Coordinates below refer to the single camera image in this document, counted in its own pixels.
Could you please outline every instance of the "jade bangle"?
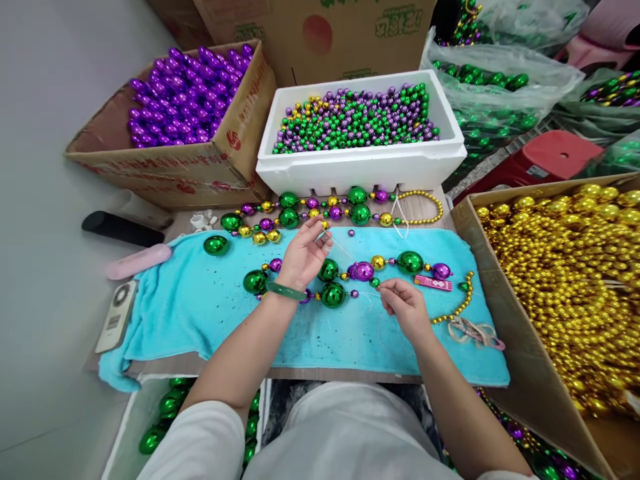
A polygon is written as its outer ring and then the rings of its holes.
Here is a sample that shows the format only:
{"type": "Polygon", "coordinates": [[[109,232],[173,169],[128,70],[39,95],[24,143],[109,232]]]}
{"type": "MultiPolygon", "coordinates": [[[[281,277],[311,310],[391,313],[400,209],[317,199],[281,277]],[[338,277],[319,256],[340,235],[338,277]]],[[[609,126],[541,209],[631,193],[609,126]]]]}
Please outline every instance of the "jade bangle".
{"type": "Polygon", "coordinates": [[[302,301],[307,299],[306,292],[290,289],[276,282],[269,282],[267,284],[267,290],[277,293],[278,295],[282,295],[283,297],[294,299],[296,301],[302,301]]]}

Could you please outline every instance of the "pink phone case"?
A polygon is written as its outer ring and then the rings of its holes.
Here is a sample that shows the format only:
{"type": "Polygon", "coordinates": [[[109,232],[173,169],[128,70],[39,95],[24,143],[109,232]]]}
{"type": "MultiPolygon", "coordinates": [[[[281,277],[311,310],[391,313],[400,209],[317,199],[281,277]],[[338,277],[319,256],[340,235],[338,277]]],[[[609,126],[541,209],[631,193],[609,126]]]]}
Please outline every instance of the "pink phone case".
{"type": "Polygon", "coordinates": [[[148,249],[108,264],[105,274],[109,280],[122,280],[154,265],[166,262],[171,258],[172,254],[173,251],[170,246],[158,243],[148,249]]]}

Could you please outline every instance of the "person's right hand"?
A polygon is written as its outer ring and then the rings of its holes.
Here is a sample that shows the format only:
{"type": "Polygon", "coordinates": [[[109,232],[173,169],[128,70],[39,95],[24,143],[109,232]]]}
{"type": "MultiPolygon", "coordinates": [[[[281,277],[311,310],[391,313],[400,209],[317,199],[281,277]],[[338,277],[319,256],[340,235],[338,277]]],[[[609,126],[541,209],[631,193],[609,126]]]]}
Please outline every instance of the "person's right hand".
{"type": "Polygon", "coordinates": [[[398,278],[382,282],[379,292],[382,306],[389,315],[395,314],[398,325],[414,348],[435,338],[422,292],[398,278]]]}

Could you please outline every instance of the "hand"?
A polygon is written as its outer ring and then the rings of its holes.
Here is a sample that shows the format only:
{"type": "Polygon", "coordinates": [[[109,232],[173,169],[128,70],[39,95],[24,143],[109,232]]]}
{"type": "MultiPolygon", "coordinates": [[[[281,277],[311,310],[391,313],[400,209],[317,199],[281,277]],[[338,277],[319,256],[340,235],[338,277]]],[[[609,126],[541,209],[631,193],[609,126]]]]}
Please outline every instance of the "hand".
{"type": "Polygon", "coordinates": [[[379,292],[382,306],[389,315],[395,314],[414,348],[435,338],[422,292],[402,279],[385,280],[379,292]]]}
{"type": "Polygon", "coordinates": [[[326,232],[318,238],[322,233],[322,220],[324,220],[322,215],[316,215],[306,221],[291,240],[277,279],[280,285],[304,291],[320,271],[320,267],[333,247],[331,232],[326,232]]]}

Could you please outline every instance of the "person's left hand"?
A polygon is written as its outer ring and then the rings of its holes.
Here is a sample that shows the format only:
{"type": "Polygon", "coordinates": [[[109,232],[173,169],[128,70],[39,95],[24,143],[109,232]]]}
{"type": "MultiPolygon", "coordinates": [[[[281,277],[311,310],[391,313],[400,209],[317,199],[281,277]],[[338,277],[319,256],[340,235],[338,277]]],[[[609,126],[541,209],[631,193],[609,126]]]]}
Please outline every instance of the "person's left hand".
{"type": "Polygon", "coordinates": [[[316,215],[306,221],[291,240],[277,279],[280,285],[304,291],[320,271],[333,246],[330,231],[318,238],[322,233],[322,220],[322,215],[316,215]]]}

